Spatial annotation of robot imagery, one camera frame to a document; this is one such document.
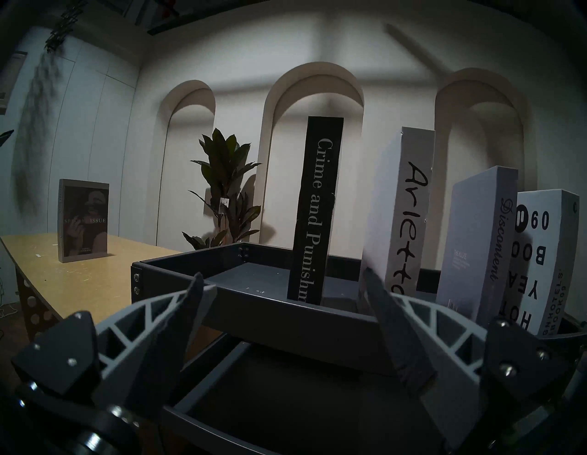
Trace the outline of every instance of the potted plant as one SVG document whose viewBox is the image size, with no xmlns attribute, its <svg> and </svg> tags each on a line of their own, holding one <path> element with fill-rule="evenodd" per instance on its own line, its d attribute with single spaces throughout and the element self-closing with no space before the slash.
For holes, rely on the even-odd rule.
<svg viewBox="0 0 587 455">
<path fill-rule="evenodd" d="M 207 203 L 195 191 L 189 190 L 214 213 L 218 232 L 202 240 L 182 232 L 185 239 L 195 250 L 217 247 L 242 241 L 259 229 L 251 230 L 251 222 L 261 213 L 261 206 L 249 207 L 248 195 L 241 191 L 244 174 L 261 163 L 247 163 L 251 144 L 238 144 L 237 138 L 224 139 L 222 133 L 215 129 L 212 138 L 203 135 L 200 145 L 208 156 L 208 161 L 192 160 L 200 165 L 202 176 L 210 185 L 210 203 Z"/>
</svg>

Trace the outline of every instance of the black book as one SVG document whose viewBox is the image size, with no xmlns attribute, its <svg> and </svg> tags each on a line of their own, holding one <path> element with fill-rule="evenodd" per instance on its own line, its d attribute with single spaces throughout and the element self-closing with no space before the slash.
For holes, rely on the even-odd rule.
<svg viewBox="0 0 587 455">
<path fill-rule="evenodd" d="M 332 230 L 343 118 L 308 117 L 288 299 L 320 305 Z"/>
</svg>

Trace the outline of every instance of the screw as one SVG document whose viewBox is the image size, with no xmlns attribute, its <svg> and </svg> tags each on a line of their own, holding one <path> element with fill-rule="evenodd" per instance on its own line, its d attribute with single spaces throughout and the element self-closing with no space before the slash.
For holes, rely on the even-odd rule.
<svg viewBox="0 0 587 455">
<path fill-rule="evenodd" d="M 550 360 L 550 354 L 542 348 L 538 348 L 536 354 L 540 360 Z"/>
<path fill-rule="evenodd" d="M 518 371 L 516 370 L 515 366 L 507 362 L 500 364 L 500 371 L 504 374 L 506 378 L 513 378 L 515 375 L 518 374 Z"/>
</svg>

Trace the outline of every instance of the magazine cover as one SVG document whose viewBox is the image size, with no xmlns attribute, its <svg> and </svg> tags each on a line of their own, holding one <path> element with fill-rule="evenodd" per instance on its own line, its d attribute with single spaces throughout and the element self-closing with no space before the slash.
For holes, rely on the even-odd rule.
<svg viewBox="0 0 587 455">
<path fill-rule="evenodd" d="M 59 180 L 58 249 L 60 262 L 107 255 L 109 184 Z"/>
</svg>

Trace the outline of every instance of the book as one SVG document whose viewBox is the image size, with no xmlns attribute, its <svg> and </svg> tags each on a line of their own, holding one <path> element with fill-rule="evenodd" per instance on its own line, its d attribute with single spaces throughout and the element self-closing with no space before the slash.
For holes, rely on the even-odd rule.
<svg viewBox="0 0 587 455">
<path fill-rule="evenodd" d="M 109 184 L 59 180 L 58 251 L 60 262 L 108 254 Z"/>
<path fill-rule="evenodd" d="M 308 117 L 288 299 L 320 305 L 332 231 L 341 117 Z"/>
<path fill-rule="evenodd" d="M 436 294 L 481 327 L 500 312 L 514 241 L 518 170 L 495 166 L 455 183 Z"/>
<path fill-rule="evenodd" d="M 558 333 L 578 234 L 578 195 L 565 190 L 518 193 L 510 271 L 500 316 L 539 338 Z"/>
<path fill-rule="evenodd" d="M 430 182 L 434 157 L 434 131 L 402 127 L 382 151 L 367 219 L 359 274 L 357 308 L 372 310 L 365 298 L 363 274 L 370 267 L 386 290 L 416 295 L 422 260 Z"/>
</svg>

